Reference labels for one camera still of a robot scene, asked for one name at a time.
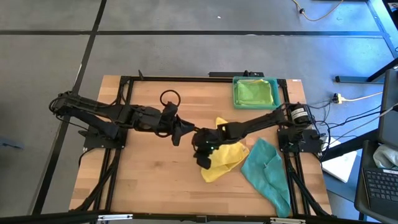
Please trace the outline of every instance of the black chair leg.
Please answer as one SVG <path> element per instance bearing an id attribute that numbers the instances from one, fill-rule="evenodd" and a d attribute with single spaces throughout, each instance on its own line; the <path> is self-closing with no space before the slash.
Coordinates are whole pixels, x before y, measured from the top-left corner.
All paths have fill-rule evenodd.
<path id="1" fill-rule="evenodd" d="M 361 212 L 359 213 L 359 218 L 358 218 L 359 221 L 366 221 L 367 219 L 368 219 L 367 215 L 365 215 Z"/>

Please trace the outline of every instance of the power cord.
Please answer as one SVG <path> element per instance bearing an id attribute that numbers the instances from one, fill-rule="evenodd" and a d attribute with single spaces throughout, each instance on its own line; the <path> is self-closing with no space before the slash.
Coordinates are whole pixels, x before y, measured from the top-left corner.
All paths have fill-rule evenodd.
<path id="1" fill-rule="evenodd" d="M 328 102 L 328 103 L 325 105 L 322 105 L 322 106 L 312 106 L 312 105 L 317 105 L 317 104 L 324 103 L 324 102 Z M 313 109 L 322 109 L 322 108 L 328 106 L 330 103 L 331 103 L 331 100 L 324 100 L 324 101 L 321 101 L 318 103 L 312 103 L 312 104 L 308 105 L 308 107 L 311 107 Z"/>
<path id="2" fill-rule="evenodd" d="M 363 99 L 366 99 L 366 98 L 369 98 L 369 97 L 372 97 L 372 96 L 380 95 L 382 93 L 383 92 L 381 91 L 381 92 L 378 92 L 378 93 L 375 93 L 375 94 L 372 94 L 372 95 L 369 95 L 369 96 L 359 97 L 359 98 L 355 98 L 355 99 L 346 99 L 346 98 L 342 97 L 342 95 L 340 93 L 335 93 L 335 97 L 337 97 L 337 102 L 336 103 L 342 104 L 343 101 L 353 102 L 353 101 L 363 100 Z"/>
<path id="3" fill-rule="evenodd" d="M 84 130 L 88 131 L 88 129 L 87 129 L 87 128 L 85 128 L 85 127 L 83 127 L 83 126 L 80 126 L 80 125 L 78 125 L 78 124 L 72 123 L 72 122 L 70 122 L 70 121 L 65 121 L 64 119 L 61 119 L 61 118 L 60 118 L 60 117 L 58 117 L 58 116 L 55 116 L 55 117 L 56 117 L 58 120 L 62 121 L 62 122 L 65 122 L 65 123 L 68 123 L 68 124 L 74 125 L 74 126 L 76 126 L 76 127 L 78 127 L 78 128 L 82 128 L 82 129 L 84 129 Z"/>
<path id="4" fill-rule="evenodd" d="M 370 114 L 367 114 L 367 115 L 364 115 L 364 116 L 360 116 L 360 117 L 354 118 L 354 119 L 346 119 L 346 121 L 344 121 L 344 122 L 342 122 L 340 124 L 336 124 L 335 126 L 331 127 L 330 129 L 336 128 L 338 126 L 343 126 L 344 124 L 349 123 L 351 121 L 356 121 L 357 119 L 365 118 L 365 117 L 368 117 L 368 116 L 371 116 L 371 115 L 374 115 L 374 114 L 378 114 L 378 113 L 380 113 L 380 111 L 373 112 L 373 113 L 370 113 Z"/>
<path id="5" fill-rule="evenodd" d="M 79 157 L 79 162 L 78 162 L 79 167 L 80 167 L 81 159 L 83 158 L 83 156 L 84 156 L 87 152 L 90 152 L 90 151 L 93 150 L 93 149 L 94 149 L 94 148 L 92 148 L 92 149 L 87 149 L 85 152 L 83 152 L 83 153 L 80 155 L 80 157 Z"/>
<path id="6" fill-rule="evenodd" d="M 376 109 L 378 109 L 378 108 L 380 108 L 380 107 L 381 107 L 381 105 L 379 105 L 378 107 L 373 108 L 373 109 L 371 109 L 371 110 L 368 110 L 367 112 L 363 112 L 363 113 L 361 113 L 361 114 L 357 114 L 357 115 L 354 115 L 354 116 L 349 116 L 348 118 L 346 118 L 345 122 L 347 122 L 347 120 L 349 120 L 350 118 L 355 118 L 355 117 L 357 117 L 357 116 L 362 116 L 362 115 L 367 114 L 367 113 L 369 113 L 369 112 L 371 112 L 371 111 L 374 111 L 374 110 L 376 110 Z"/>
<path id="7" fill-rule="evenodd" d="M 337 7 L 338 7 L 341 3 L 343 3 L 344 0 L 341 0 L 333 9 L 331 9 L 328 13 L 326 13 L 324 16 L 319 17 L 318 19 L 310 19 L 310 18 L 308 18 L 308 16 L 307 16 L 306 13 L 305 13 L 305 9 L 302 8 L 302 7 L 300 6 L 300 4 L 299 4 L 296 0 L 292 0 L 292 1 L 294 2 L 294 4 L 296 4 L 296 7 L 297 7 L 298 12 L 299 12 L 300 14 L 303 14 L 303 16 L 304 16 L 307 20 L 312 21 L 312 22 L 315 22 L 315 21 L 319 21 L 319 20 L 325 18 L 326 16 L 329 16 L 329 14 L 331 14 L 335 9 L 337 9 Z"/>
<path id="8" fill-rule="evenodd" d="M 331 136 L 331 137 L 333 137 L 333 138 L 356 138 L 356 137 L 358 137 L 358 136 L 356 136 L 356 135 L 350 135 L 350 136 Z"/>
<path id="9" fill-rule="evenodd" d="M 330 104 L 328 105 L 328 112 L 326 113 L 326 109 L 323 109 L 325 111 L 325 117 L 323 118 L 323 121 L 326 121 L 326 119 L 328 119 L 329 117 L 329 113 L 330 113 Z"/>

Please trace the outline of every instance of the teal cloth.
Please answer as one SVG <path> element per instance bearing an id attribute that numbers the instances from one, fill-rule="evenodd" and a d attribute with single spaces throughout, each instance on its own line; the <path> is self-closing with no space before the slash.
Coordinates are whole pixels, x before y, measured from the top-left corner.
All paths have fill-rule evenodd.
<path id="1" fill-rule="evenodd" d="M 263 139 L 253 146 L 241 172 L 253 187 L 276 208 L 278 217 L 290 213 L 290 194 L 282 159 L 276 148 Z"/>

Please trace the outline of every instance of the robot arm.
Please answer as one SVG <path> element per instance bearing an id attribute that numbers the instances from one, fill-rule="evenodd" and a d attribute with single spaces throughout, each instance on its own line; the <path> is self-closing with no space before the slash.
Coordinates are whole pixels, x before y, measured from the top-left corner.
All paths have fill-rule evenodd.
<path id="1" fill-rule="evenodd" d="M 287 108 L 302 108 L 300 104 L 282 105 L 264 116 L 240 123 L 230 122 L 218 125 L 216 129 L 197 128 L 194 124 L 182 120 L 177 115 L 178 106 L 168 102 L 162 103 L 165 108 L 159 111 L 150 106 L 141 105 L 110 105 L 95 100 L 65 92 L 54 99 L 49 109 L 56 116 L 74 116 L 98 130 L 109 139 L 120 138 L 122 129 L 135 129 L 155 133 L 158 137 L 172 136 L 174 146 L 180 144 L 180 138 L 192 131 L 192 146 L 195 150 L 194 157 L 197 164 L 209 169 L 211 161 L 209 155 L 223 144 L 233 144 L 245 138 L 249 133 L 259 131 L 271 126 L 287 126 L 305 129 L 310 125 L 309 119 L 286 118 Z M 111 122 L 103 121 L 99 117 L 108 118 Z"/>

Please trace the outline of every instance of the wooden tabletop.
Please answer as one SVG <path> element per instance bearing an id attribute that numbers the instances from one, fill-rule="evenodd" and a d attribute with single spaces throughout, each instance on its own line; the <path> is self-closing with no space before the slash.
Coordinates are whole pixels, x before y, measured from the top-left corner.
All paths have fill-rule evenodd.
<path id="1" fill-rule="evenodd" d="M 98 101 L 112 102 L 117 94 L 120 76 L 106 75 Z M 300 80 L 287 80 L 290 102 L 305 103 Z M 131 104 L 152 106 L 163 110 L 160 94 L 173 89 L 181 95 L 178 115 L 199 128 L 215 128 L 219 116 L 227 121 L 247 121 L 269 113 L 269 110 L 236 110 L 233 108 L 231 83 L 208 82 L 144 82 L 135 81 Z M 172 94 L 165 101 L 176 102 Z M 249 134 L 242 143 L 252 148 L 258 138 L 278 148 L 277 127 Z M 178 147 L 171 138 L 153 133 L 128 132 L 122 150 L 111 211 L 123 213 L 204 214 L 204 215 L 276 215 L 274 206 L 260 195 L 241 173 L 241 166 L 206 183 L 193 158 L 193 133 L 181 138 Z M 73 191 L 70 209 L 79 206 L 98 182 L 104 149 L 87 153 L 82 161 Z M 320 163 L 312 154 L 301 153 L 305 184 L 322 208 L 331 213 Z M 297 186 L 297 204 L 303 213 Z M 104 188 L 101 207 L 106 199 Z"/>

